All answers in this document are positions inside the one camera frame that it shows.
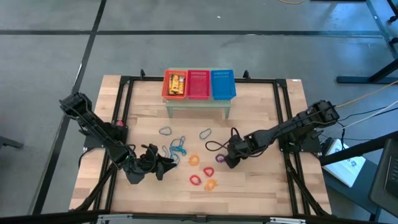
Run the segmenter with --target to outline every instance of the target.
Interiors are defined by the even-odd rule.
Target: red basket
[[[170,81],[170,76],[173,74],[185,77],[184,78],[184,94],[182,94],[182,95],[169,94],[169,81]],[[164,78],[163,78],[163,89],[162,89],[163,98],[165,98],[166,100],[183,100],[183,99],[185,99],[185,96],[187,95],[187,86],[188,86],[187,76],[188,76],[187,71],[166,70],[164,73]]]
[[[207,100],[210,97],[210,71],[188,71],[187,95],[191,100]]]

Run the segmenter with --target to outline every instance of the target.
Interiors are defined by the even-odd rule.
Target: concrete floor
[[[387,2],[371,2],[382,22],[392,16]],[[100,0],[1,0],[0,29],[91,30],[99,5]],[[384,25],[391,37],[398,37],[398,22]],[[99,29],[347,31],[378,27],[364,2],[108,0]],[[0,151],[2,217],[25,215],[29,210],[62,116],[58,100],[70,93],[87,41],[87,35],[0,35],[0,135],[25,143],[22,150],[4,147]],[[382,37],[101,35],[95,39],[80,91],[95,101],[103,75],[138,75],[140,68],[147,75],[159,76],[169,67],[228,67],[237,77],[247,69],[253,78],[299,78],[308,104],[320,99],[340,104],[381,86],[338,85],[336,76],[372,75],[391,61]],[[388,105],[397,94],[398,87],[393,86],[339,113],[346,116]],[[395,131],[398,121],[394,118],[395,112],[370,119],[348,129],[346,137],[367,139]],[[68,209],[84,140],[77,130],[71,122],[45,213]],[[377,151],[365,157],[378,163],[380,155]],[[328,193],[335,215],[369,218],[368,212],[338,192],[328,189]],[[398,222],[385,211],[379,221]]]

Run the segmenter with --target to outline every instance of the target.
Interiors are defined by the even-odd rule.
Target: plastic basket
[[[169,81],[170,81],[170,76],[173,74],[185,77],[184,78],[184,94],[182,94],[182,95],[169,94]],[[165,98],[166,100],[183,100],[183,99],[185,99],[185,96],[187,95],[187,86],[188,86],[187,76],[188,76],[187,71],[166,70],[164,73],[164,79],[163,79],[163,89],[162,89],[163,98]]]
[[[210,71],[188,71],[187,96],[191,100],[207,100],[210,97]]]
[[[236,96],[233,70],[211,71],[211,92],[215,100],[230,100]]]

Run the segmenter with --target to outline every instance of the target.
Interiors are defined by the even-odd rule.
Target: wooden table
[[[105,75],[103,78],[95,113],[104,121],[111,121],[119,79],[119,75]],[[302,83],[300,80],[287,80],[287,84],[292,112],[295,115],[307,108]],[[215,161],[217,153],[226,153],[225,149],[218,152],[207,151],[205,142],[199,139],[199,133],[207,128],[212,129],[207,140],[225,142],[229,139],[231,127],[236,127],[241,135],[245,135],[277,125],[271,84],[237,83],[237,96],[232,100],[229,119],[223,119],[223,110],[219,109],[178,109],[174,112],[174,118],[169,119],[160,95],[161,88],[162,82],[134,82],[127,120],[127,143],[137,145],[136,152],[140,155],[144,152],[141,144],[152,143],[160,149],[163,145],[168,146],[172,139],[184,135],[187,155],[180,156],[178,167],[167,172],[162,181],[158,181],[154,174],[147,174],[142,182],[131,185],[125,173],[120,170],[114,190],[112,212],[292,215],[283,155],[277,141],[262,156],[241,161],[237,167],[230,169],[226,164]],[[127,90],[123,91],[122,102],[126,92]],[[286,119],[282,90],[279,95]],[[159,129],[164,126],[172,128],[171,136],[159,134]],[[188,158],[192,154],[200,156],[198,166],[188,164]],[[103,155],[104,149],[97,149],[82,159],[70,208],[79,206],[97,184]],[[308,189],[323,209],[330,213],[318,159],[309,153],[301,153],[301,160]],[[214,167],[212,179],[218,184],[211,192],[204,190],[204,184],[194,186],[189,182],[190,176],[196,174],[205,183],[207,178],[202,170],[208,166]],[[102,198],[106,197],[107,192],[106,186]],[[295,192],[299,211],[303,212],[297,186]],[[104,208],[103,199],[100,208]]]

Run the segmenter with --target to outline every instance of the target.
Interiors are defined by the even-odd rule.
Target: blue basket
[[[211,94],[215,100],[230,100],[236,96],[233,70],[211,71]]]

